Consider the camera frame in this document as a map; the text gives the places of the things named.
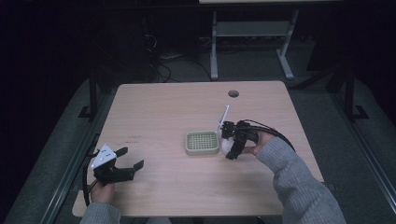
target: wire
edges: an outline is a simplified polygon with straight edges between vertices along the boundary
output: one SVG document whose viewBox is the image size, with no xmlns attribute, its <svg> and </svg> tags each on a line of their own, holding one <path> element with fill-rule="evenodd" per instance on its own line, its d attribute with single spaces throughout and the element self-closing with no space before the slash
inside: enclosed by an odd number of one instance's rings
<svg viewBox="0 0 396 224">
<path fill-rule="evenodd" d="M 91 190 L 93 189 L 93 187 L 95 187 L 95 185 L 96 185 L 98 182 L 99 182 L 98 179 L 95 179 L 95 180 L 92 182 L 91 187 L 90 187 L 90 189 L 88 190 L 88 193 L 91 193 Z"/>
<path fill-rule="evenodd" d="M 255 131 L 261 131 L 261 132 L 265 132 L 265 133 L 270 133 L 270 134 L 272 134 L 272 135 L 274 135 L 276 137 L 279 137 L 283 141 L 285 141 L 291 147 L 291 149 L 293 149 L 293 151 L 296 151 L 294 149 L 294 146 L 289 141 L 289 139 L 285 135 L 283 135 L 282 133 L 278 132 L 277 130 L 275 130 L 273 128 L 264 128 L 264 127 L 258 127 L 258 126 L 249 126 L 249 127 L 243 127 L 243 128 L 232 128 L 232 131 L 245 131 L 245 130 L 255 130 Z"/>
<path fill-rule="evenodd" d="M 263 126 L 263 127 L 265 127 L 265 128 L 273 129 L 273 128 L 271 128 L 271 127 L 265 125 L 265 124 L 261 124 L 261 123 L 255 121 L 255 120 L 252 120 L 252 119 L 244 119 L 244 121 L 249 121 L 249 122 L 257 123 L 257 124 L 260 124 L 261 126 Z"/>
</svg>

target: dark background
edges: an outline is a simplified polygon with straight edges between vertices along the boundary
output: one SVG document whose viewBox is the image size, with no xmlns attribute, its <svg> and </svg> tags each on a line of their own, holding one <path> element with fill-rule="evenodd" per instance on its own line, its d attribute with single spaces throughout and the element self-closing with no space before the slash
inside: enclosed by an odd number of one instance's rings
<svg viewBox="0 0 396 224">
<path fill-rule="evenodd" d="M 346 1 L 340 7 L 304 7 L 293 38 L 317 40 L 310 69 L 323 70 L 339 60 L 350 60 L 356 77 L 372 89 L 396 124 L 393 2 Z M 149 63 L 155 58 L 144 49 L 145 33 L 157 35 L 159 44 L 182 50 L 191 50 L 198 36 L 210 36 L 210 11 L 103 15 L 98 10 L 84 12 L 85 6 L 92 5 L 87 1 L 0 1 L 0 221 L 70 98 L 92 71 L 98 74 L 102 91 L 125 82 L 150 82 L 155 74 Z M 240 14 L 226 14 L 231 19 L 234 15 Z"/>
</svg>

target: dark floor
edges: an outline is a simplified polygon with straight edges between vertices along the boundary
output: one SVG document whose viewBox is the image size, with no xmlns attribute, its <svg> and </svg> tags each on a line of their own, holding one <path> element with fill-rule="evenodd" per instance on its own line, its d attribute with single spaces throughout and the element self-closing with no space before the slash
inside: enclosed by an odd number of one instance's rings
<svg viewBox="0 0 396 224">
<path fill-rule="evenodd" d="M 314 43 L 310 41 L 291 43 L 287 56 L 295 75 L 294 80 L 284 78 L 274 43 L 267 47 L 219 54 L 219 81 L 281 80 L 288 87 L 296 85 L 314 74 L 305 71 L 313 46 Z M 210 81 L 206 72 L 210 71 L 208 52 L 195 58 L 199 63 L 185 59 L 190 57 L 164 63 L 172 72 L 169 82 Z M 169 71 L 165 67 L 159 69 L 167 76 Z M 333 186 L 332 192 L 347 223 L 396 223 L 395 212 L 378 186 L 361 143 L 354 134 L 354 127 L 359 128 L 394 186 L 396 129 L 376 104 L 370 90 L 358 80 L 355 104 L 361 105 L 369 118 L 351 124 L 339 103 L 339 99 L 342 100 L 344 96 L 343 90 L 338 94 L 328 93 L 325 90 L 327 80 L 324 78 L 305 90 L 290 91 L 323 177 L 326 183 Z M 70 161 L 75 159 L 76 150 L 87 148 L 94 135 L 101 132 L 114 92 L 99 93 L 99 113 L 93 122 L 88 122 L 88 119 L 78 118 L 81 108 L 89 104 L 88 81 L 81 85 L 53 130 L 6 223 L 46 223 L 49 220 L 55 223 L 79 223 L 79 218 L 71 214 L 71 208 L 81 186 L 81 171 L 76 168 L 75 181 L 74 174 L 66 174 L 65 171 Z M 70 185 L 70 190 L 64 189 L 65 185 Z M 54 204 L 51 200 L 59 200 L 56 206 L 50 207 L 60 208 L 59 213 L 52 213 L 48 209 L 49 204 Z M 281 223 L 281 217 L 263 217 L 263 220 L 267 224 Z M 131 222 L 129 217 L 123 217 L 121 221 Z"/>
</svg>

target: green container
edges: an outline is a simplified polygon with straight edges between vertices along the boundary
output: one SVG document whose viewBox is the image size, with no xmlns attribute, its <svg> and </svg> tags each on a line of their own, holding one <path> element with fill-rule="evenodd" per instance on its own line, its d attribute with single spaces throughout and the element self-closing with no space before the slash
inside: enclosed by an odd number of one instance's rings
<svg viewBox="0 0 396 224">
<path fill-rule="evenodd" d="M 216 132 L 194 132 L 186 135 L 186 153 L 189 156 L 219 153 L 219 137 Z"/>
</svg>

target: wooden table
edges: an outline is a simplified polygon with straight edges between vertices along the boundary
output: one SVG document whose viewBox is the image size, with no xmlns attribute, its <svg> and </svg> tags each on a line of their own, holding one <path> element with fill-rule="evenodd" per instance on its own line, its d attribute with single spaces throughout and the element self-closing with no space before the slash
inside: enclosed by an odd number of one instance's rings
<svg viewBox="0 0 396 224">
<path fill-rule="evenodd" d="M 232 98 L 234 90 L 239 96 Z M 118 89 L 97 147 L 128 147 L 119 168 L 145 160 L 134 181 L 116 184 L 114 205 L 131 217 L 279 215 L 273 173 L 252 155 L 188 156 L 186 133 L 215 131 L 226 120 L 253 119 L 293 143 L 319 181 L 320 170 L 285 85 L 279 81 L 131 84 Z M 89 169 L 88 183 L 93 181 Z M 83 216 L 82 193 L 73 214 Z"/>
</svg>

